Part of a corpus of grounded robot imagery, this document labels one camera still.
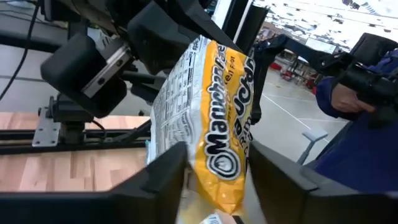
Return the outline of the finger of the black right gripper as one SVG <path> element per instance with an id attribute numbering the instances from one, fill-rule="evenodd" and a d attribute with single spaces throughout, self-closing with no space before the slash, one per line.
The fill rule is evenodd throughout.
<path id="1" fill-rule="evenodd" d="M 127 23 L 127 36 L 113 42 L 105 58 L 87 35 L 76 34 L 40 67 L 42 78 L 97 118 L 112 112 L 125 98 L 120 74 L 140 60 L 149 73 L 171 69 L 197 33 L 177 24 L 161 8 L 145 8 Z"/>
<path id="2" fill-rule="evenodd" d="M 251 124 L 256 124 L 261 119 L 260 100 L 268 67 L 274 62 L 276 55 L 285 49 L 287 39 L 288 37 L 285 34 L 281 34 L 254 45 L 253 59 L 256 67 L 254 71 L 254 101 L 251 111 Z"/>

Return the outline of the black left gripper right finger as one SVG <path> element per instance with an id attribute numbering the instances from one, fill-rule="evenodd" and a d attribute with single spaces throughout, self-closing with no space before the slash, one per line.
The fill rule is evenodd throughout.
<path id="1" fill-rule="evenodd" d="M 267 223 L 397 223 L 397 192 L 358 192 L 257 141 L 248 161 Z"/>

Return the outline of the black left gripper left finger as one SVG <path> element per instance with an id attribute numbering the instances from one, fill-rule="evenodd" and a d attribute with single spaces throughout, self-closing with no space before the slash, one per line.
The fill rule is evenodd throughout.
<path id="1" fill-rule="evenodd" d="M 105 192 L 4 192 L 4 223 L 175 223 L 187 165 L 178 142 Z"/>

